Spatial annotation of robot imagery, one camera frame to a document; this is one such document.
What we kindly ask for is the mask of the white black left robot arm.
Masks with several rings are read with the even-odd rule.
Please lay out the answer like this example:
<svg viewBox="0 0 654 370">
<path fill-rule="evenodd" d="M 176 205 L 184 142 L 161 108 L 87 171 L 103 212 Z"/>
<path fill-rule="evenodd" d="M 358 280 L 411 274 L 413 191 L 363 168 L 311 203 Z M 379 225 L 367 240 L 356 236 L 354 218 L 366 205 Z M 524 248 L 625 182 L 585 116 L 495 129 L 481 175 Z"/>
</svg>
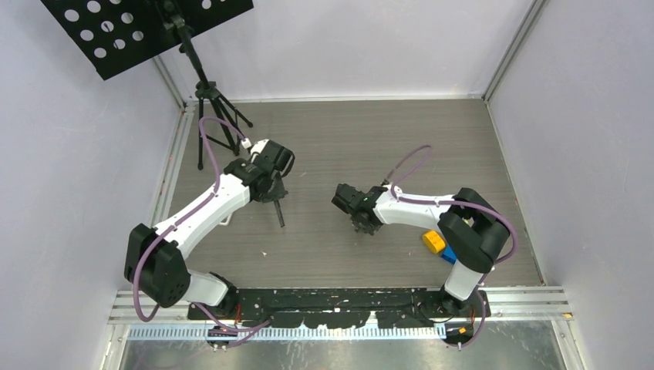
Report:
<svg viewBox="0 0 654 370">
<path fill-rule="evenodd" d="M 256 142 L 249 153 L 249 158 L 229 163 L 217 183 L 177 214 L 153 227 L 138 224 L 131 230 L 124 276 L 137 293 L 161 308 L 188 301 L 207 305 L 219 319 L 235 313 L 234 285 L 218 274 L 190 270 L 186 259 L 237 210 L 253 202 L 277 204 L 287 195 L 283 179 L 295 154 L 273 140 Z"/>
</svg>

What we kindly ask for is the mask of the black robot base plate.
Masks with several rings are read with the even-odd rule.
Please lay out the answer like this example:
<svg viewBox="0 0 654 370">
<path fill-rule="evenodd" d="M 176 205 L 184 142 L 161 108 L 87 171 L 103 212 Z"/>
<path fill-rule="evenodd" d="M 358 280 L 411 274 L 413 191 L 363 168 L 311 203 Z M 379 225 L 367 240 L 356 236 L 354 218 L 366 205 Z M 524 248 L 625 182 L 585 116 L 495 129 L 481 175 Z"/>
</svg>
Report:
<svg viewBox="0 0 654 370">
<path fill-rule="evenodd" d="M 478 291 L 459 302 L 439 288 L 244 288 L 231 290 L 226 302 L 205 311 L 190 304 L 187 318 L 236 318 L 247 328 L 267 322 L 272 328 L 347 329 L 373 321 L 381 329 L 427 328 L 489 317 L 486 298 Z"/>
</svg>

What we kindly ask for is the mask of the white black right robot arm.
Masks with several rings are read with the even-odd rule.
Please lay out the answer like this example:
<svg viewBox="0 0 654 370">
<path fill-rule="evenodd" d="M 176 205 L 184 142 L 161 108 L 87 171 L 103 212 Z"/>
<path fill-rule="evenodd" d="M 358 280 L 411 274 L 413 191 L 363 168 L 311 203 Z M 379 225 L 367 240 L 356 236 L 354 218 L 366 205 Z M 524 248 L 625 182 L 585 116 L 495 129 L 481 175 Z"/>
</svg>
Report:
<svg viewBox="0 0 654 370">
<path fill-rule="evenodd" d="M 349 215 L 356 231 L 365 234 L 393 224 L 436 231 L 457 259 L 440 296 L 441 308 L 454 317 L 470 307 L 474 290 L 504 261 L 501 252 L 507 241 L 517 243 L 513 225 L 466 187 L 454 195 L 425 196 L 404 193 L 392 183 L 366 192 L 341 183 L 332 204 Z"/>
</svg>

